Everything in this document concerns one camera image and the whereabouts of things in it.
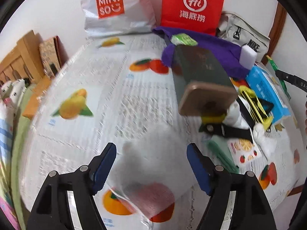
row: green cloth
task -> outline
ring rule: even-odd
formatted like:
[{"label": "green cloth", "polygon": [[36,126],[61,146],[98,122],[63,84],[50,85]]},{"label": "green cloth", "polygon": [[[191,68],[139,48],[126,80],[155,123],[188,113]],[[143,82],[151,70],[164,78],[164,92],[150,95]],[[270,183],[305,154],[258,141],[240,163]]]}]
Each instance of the green cloth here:
[{"label": "green cloth", "polygon": [[31,120],[23,117],[22,113],[24,112],[30,97],[33,94],[32,89],[34,89],[34,87],[35,85],[30,85],[24,93],[14,121],[14,142],[11,161],[11,194],[21,230],[26,230],[25,219],[27,220],[30,213],[26,210],[20,197],[18,172],[22,149],[31,123]]},{"label": "green cloth", "polygon": [[231,173],[239,173],[239,167],[233,162],[226,139],[219,136],[213,136],[211,140],[208,141],[207,146],[222,162],[222,166],[225,169]]}]

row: white tablecloth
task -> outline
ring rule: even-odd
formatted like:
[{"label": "white tablecloth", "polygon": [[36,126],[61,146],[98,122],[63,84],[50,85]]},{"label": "white tablecloth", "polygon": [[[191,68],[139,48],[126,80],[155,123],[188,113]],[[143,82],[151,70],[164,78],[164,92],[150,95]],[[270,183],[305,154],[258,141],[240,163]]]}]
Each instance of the white tablecloth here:
[{"label": "white tablecloth", "polygon": [[[129,67],[142,59],[161,59],[163,39],[153,34],[121,36],[118,44],[100,47],[102,40],[89,42],[62,69],[42,101],[24,146],[19,180],[22,199],[31,210],[37,193],[51,170],[60,174],[72,172],[99,155],[108,142],[121,151],[127,140],[138,139],[147,128],[159,122],[168,123],[187,142],[195,142],[215,164],[219,160],[206,148],[205,136],[198,132],[200,118],[178,114],[172,72],[158,74],[151,69],[132,72]],[[87,106],[93,117],[78,116],[64,120],[51,115],[62,101],[78,89],[87,90]],[[265,165],[274,162],[276,185],[269,185],[265,194],[272,209],[285,198],[298,180],[294,164],[295,146],[302,146],[300,131],[294,118],[283,121],[285,129],[272,127],[271,137],[278,140],[271,160],[264,155],[241,169],[252,170],[259,177]],[[106,211],[102,198],[107,185],[95,197],[98,210],[108,229],[147,229],[138,214],[118,216]],[[222,229],[228,229],[234,195],[231,193]],[[80,228],[73,194],[69,193],[75,228]],[[208,196],[194,185],[175,203],[171,220],[151,223],[153,229],[196,229]]]}]

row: blue box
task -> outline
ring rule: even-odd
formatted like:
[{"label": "blue box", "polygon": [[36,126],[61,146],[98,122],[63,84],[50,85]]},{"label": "blue box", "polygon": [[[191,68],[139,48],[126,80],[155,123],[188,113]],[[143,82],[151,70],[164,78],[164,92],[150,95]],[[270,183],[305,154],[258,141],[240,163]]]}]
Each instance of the blue box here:
[{"label": "blue box", "polygon": [[280,123],[283,117],[291,115],[287,105],[277,93],[274,84],[279,85],[275,79],[264,69],[253,66],[246,77],[246,82],[253,89],[257,97],[274,104],[270,115],[273,116],[273,124]]}]

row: wooden bed frame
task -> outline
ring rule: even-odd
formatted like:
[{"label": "wooden bed frame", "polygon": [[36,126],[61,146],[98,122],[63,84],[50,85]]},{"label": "wooden bed frame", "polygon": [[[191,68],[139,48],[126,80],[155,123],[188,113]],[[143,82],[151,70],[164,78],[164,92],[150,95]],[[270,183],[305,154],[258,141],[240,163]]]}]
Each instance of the wooden bed frame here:
[{"label": "wooden bed frame", "polygon": [[38,83],[45,75],[39,53],[39,40],[33,30],[24,35],[0,63],[0,85],[11,80],[29,78]]}]

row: hi logo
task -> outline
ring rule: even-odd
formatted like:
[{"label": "hi logo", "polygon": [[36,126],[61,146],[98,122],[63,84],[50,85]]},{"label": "hi logo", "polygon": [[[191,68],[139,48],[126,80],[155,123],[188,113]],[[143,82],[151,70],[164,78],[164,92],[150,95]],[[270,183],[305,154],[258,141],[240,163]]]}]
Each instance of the hi logo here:
[{"label": "hi logo", "polygon": [[207,7],[207,0],[183,0],[188,10],[201,12]]},{"label": "hi logo", "polygon": [[125,13],[123,0],[96,0],[99,19]]}]

